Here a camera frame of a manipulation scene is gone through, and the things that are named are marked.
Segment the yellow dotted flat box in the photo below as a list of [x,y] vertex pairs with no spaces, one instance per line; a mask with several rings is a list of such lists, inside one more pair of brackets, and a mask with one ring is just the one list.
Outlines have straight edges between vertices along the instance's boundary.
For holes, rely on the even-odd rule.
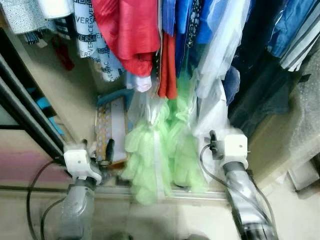
[[128,154],[125,151],[125,137],[129,130],[127,101],[125,97],[116,98],[96,109],[96,149],[99,158],[105,157],[105,147],[110,138],[115,141],[114,157],[110,169],[125,167]]

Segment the light green fluffy garment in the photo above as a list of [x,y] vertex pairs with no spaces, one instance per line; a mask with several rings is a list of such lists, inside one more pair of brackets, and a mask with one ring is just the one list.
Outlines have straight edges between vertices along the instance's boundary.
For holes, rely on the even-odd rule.
[[175,187],[203,194],[210,188],[199,160],[194,137],[197,83],[185,71],[177,78],[177,97],[159,97],[154,90],[135,91],[128,114],[134,127],[125,136],[128,160],[121,172],[140,204],[151,205],[173,197]]

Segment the pale pink garment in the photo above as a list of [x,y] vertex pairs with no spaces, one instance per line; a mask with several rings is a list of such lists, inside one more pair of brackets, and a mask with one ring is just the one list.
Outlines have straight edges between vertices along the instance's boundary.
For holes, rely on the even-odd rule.
[[140,77],[129,71],[125,74],[125,87],[137,92],[146,92],[153,87],[151,76]]

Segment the dark navy garment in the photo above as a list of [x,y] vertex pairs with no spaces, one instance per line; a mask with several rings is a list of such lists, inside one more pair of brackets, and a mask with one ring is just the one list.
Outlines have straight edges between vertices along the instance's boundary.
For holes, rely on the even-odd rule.
[[286,114],[289,97],[300,78],[286,71],[266,50],[276,22],[288,0],[253,0],[232,66],[240,73],[238,93],[231,101],[231,126],[251,138],[258,125],[271,114]]

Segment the bubble wrap covered furniture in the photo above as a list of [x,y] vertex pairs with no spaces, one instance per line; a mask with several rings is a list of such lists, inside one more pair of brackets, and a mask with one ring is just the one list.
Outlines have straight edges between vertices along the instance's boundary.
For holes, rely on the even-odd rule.
[[285,97],[288,109],[272,112],[249,138],[249,165],[254,180],[266,188],[308,162],[320,151],[320,53],[311,46],[293,79],[279,96]]

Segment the white plastic box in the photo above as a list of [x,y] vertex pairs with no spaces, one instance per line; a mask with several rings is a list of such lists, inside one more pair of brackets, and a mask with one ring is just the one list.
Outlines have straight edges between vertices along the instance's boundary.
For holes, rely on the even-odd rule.
[[318,168],[313,160],[300,163],[287,171],[296,192],[302,191],[320,180]]

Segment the orange-red garment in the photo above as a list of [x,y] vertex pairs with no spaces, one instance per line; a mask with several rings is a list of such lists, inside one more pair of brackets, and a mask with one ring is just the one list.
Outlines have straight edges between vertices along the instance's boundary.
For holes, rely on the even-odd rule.
[[167,32],[162,32],[162,53],[160,60],[160,80],[158,81],[158,96],[175,99],[178,96],[176,71],[176,38]]

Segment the clear plastic garment cover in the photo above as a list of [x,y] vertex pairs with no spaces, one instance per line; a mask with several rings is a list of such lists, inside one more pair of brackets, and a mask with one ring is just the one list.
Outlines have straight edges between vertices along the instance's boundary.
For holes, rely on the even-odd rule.
[[222,135],[226,132],[228,107],[222,81],[242,41],[251,4],[252,0],[227,0],[218,28],[196,67],[194,77],[198,82],[199,106],[198,118],[191,130],[194,137],[207,138],[210,131]]

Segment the white black printed garment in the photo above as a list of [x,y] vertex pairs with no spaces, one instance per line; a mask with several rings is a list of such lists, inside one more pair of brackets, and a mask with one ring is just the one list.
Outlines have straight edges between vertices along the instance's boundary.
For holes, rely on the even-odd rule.
[[125,72],[121,62],[107,46],[95,19],[92,0],[72,0],[78,55],[99,65],[105,82],[114,82]]

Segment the red garment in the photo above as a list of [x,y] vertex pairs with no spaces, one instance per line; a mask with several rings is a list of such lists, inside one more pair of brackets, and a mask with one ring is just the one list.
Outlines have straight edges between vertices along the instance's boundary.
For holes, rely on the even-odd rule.
[[91,0],[94,18],[110,52],[126,71],[150,76],[160,49],[159,0]]

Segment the grey striped garment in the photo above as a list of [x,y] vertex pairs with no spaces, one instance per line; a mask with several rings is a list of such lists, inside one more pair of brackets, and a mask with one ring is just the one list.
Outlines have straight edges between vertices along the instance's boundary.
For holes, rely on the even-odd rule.
[[279,65],[282,69],[294,72],[300,68],[306,54],[309,53],[314,41],[318,38],[320,32],[318,27],[319,20],[320,2],[316,2],[286,46],[286,50],[279,60]]

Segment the navy patterned garment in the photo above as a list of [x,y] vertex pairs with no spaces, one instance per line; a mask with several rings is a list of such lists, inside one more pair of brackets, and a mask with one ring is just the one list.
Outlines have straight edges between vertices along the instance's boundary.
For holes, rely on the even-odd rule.
[[195,45],[198,35],[198,28],[201,21],[202,0],[192,0],[190,7],[189,22],[187,25],[186,48],[192,48]]

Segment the white dotted garment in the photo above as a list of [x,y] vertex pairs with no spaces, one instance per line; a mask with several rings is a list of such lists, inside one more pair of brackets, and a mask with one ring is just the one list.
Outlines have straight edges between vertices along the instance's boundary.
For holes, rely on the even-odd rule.
[[0,0],[0,6],[14,34],[55,30],[54,22],[44,18],[37,0]]

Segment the blue denim garment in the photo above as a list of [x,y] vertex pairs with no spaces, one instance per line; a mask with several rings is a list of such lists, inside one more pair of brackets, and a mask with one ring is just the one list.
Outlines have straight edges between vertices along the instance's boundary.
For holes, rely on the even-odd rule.
[[286,47],[318,2],[319,0],[286,0],[267,46],[270,54],[282,57]]

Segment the black sliding door frame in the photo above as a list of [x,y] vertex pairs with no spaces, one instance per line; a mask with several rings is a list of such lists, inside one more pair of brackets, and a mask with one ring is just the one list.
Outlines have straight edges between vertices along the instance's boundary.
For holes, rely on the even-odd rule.
[[62,162],[64,140],[0,53],[0,160]]

